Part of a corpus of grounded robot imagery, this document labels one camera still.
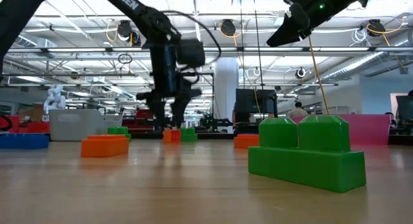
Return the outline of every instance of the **computer monitor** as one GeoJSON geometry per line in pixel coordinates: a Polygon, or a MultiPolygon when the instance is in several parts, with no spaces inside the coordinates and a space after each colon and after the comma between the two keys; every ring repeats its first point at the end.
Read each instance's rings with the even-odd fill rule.
{"type": "Polygon", "coordinates": [[[259,112],[262,114],[274,114],[274,109],[276,110],[277,108],[276,92],[274,90],[256,90],[256,94],[253,89],[237,89],[237,112],[246,112],[251,114],[257,114],[259,112]]]}
{"type": "Polygon", "coordinates": [[[399,115],[404,120],[413,120],[413,96],[397,96],[399,115]]]}

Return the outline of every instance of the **blue lego block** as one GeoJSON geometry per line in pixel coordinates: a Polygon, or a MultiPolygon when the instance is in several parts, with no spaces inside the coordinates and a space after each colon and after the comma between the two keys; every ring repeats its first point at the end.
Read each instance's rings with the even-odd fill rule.
{"type": "Polygon", "coordinates": [[[45,134],[3,134],[0,136],[1,149],[40,149],[49,147],[49,137],[45,134]]]}

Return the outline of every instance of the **table surface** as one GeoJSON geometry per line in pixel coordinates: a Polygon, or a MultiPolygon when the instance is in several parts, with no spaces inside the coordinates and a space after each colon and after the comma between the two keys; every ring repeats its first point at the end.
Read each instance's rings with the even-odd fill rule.
{"type": "Polygon", "coordinates": [[[251,175],[230,140],[133,140],[112,158],[1,150],[0,223],[412,223],[413,148],[359,149],[368,185],[346,194],[251,175]]]}

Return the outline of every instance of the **gray bin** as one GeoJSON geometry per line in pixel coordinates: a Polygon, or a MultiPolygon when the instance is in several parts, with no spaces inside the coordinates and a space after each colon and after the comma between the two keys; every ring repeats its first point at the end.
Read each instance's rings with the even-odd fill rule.
{"type": "Polygon", "coordinates": [[[109,127],[120,127],[122,116],[101,115],[98,110],[49,111],[50,140],[81,141],[88,136],[107,134],[109,127]]]}

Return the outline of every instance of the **small orange block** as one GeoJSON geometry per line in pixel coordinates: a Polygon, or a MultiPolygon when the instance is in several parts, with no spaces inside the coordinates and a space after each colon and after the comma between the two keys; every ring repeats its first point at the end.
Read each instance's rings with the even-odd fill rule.
{"type": "Polygon", "coordinates": [[[164,143],[180,143],[181,131],[180,130],[164,130],[163,131],[164,143]]]}
{"type": "Polygon", "coordinates": [[[234,138],[234,148],[248,149],[259,146],[258,134],[239,134],[234,138]]]}
{"type": "Polygon", "coordinates": [[[111,157],[128,151],[129,139],[124,134],[88,136],[82,140],[81,157],[111,157]]]}

